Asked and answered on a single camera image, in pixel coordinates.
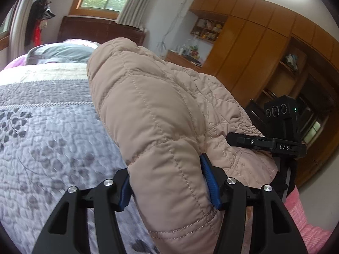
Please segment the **pink sleeve forearm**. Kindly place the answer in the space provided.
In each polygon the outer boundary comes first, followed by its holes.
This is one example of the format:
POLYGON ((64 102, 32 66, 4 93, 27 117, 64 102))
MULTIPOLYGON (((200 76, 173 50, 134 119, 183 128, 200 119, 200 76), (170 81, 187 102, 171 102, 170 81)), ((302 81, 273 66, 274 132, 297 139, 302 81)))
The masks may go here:
POLYGON ((284 204, 302 236, 308 253, 318 253, 330 238, 332 231, 308 223, 297 187, 287 196, 284 204))

